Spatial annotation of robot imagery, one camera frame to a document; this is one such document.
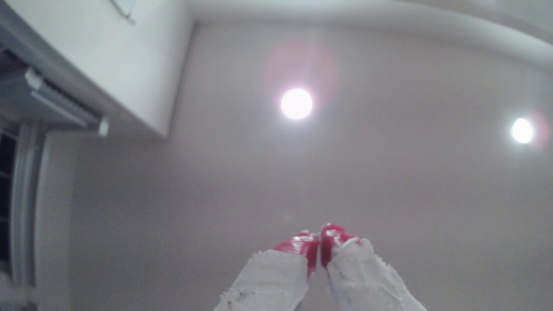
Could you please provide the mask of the gripper finger red tip taped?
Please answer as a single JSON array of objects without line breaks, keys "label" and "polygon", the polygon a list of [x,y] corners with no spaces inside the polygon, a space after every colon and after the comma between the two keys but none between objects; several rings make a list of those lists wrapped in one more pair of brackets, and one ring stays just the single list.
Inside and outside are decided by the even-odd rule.
[{"label": "gripper finger red tip taped", "polygon": [[327,223],[321,228],[320,262],[339,310],[426,310],[369,239]]},{"label": "gripper finger red tip taped", "polygon": [[319,234],[301,231],[254,253],[214,310],[295,310],[316,270]]}]

